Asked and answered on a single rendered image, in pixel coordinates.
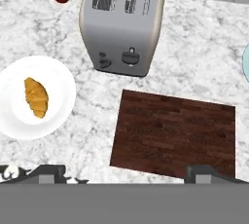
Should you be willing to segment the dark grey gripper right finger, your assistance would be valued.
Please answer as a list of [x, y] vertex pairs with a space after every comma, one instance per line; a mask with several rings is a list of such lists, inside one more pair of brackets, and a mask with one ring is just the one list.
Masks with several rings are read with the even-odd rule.
[[243, 183], [243, 180], [223, 175], [208, 165], [187, 166], [184, 182], [186, 184], [224, 184]]

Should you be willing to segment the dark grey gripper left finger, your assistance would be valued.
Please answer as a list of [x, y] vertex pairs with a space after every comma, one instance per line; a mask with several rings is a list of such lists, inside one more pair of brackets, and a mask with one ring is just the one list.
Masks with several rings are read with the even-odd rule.
[[21, 184], [63, 184], [65, 166], [63, 165], [41, 165], [23, 177]]

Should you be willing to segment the dark wooden cutting board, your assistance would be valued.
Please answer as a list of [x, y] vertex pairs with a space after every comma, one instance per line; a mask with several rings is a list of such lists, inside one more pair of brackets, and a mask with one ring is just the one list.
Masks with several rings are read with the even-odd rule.
[[110, 165], [182, 178], [190, 165], [235, 176], [235, 108], [124, 90]]

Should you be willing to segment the golden brown croissant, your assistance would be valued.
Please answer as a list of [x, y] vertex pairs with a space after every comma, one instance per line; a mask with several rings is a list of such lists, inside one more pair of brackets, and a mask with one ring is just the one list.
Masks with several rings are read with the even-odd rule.
[[24, 80], [25, 100], [28, 103], [33, 114], [43, 119], [48, 110], [49, 96], [44, 86], [38, 81], [27, 77]]

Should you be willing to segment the white round plate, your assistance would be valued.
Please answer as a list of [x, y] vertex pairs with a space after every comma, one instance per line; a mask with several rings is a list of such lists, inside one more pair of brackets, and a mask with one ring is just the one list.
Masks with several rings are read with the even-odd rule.
[[[40, 119], [25, 99], [24, 80], [39, 82], [49, 96], [48, 110]], [[17, 140], [33, 140], [56, 131], [70, 115], [76, 84], [70, 70], [49, 56], [27, 56], [0, 72], [0, 132]]]

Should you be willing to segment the silver two-slot toaster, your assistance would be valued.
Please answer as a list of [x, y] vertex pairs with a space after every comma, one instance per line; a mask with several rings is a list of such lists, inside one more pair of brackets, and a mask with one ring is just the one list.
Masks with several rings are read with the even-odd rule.
[[93, 67], [144, 77], [160, 37], [164, 0], [82, 0], [79, 25]]

